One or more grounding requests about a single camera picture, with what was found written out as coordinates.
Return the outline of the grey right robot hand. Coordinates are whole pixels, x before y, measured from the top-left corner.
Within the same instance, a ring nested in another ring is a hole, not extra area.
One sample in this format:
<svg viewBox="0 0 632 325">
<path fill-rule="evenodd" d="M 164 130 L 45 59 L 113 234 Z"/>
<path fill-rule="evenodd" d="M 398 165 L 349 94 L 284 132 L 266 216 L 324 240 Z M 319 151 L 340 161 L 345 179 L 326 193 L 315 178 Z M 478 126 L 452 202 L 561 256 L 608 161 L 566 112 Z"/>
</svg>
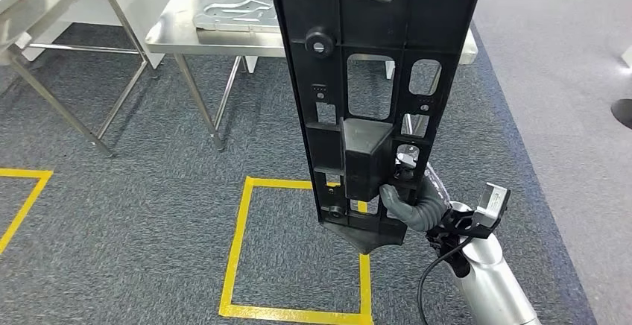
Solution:
<svg viewBox="0 0 632 325">
<path fill-rule="evenodd" d="M 379 196 L 395 218 L 412 230 L 426 232 L 439 225 L 444 214 L 451 209 L 449 194 L 430 162 L 426 163 L 419 191 L 419 200 L 413 206 L 404 202 L 396 187 L 390 184 L 380 186 Z"/>
</svg>

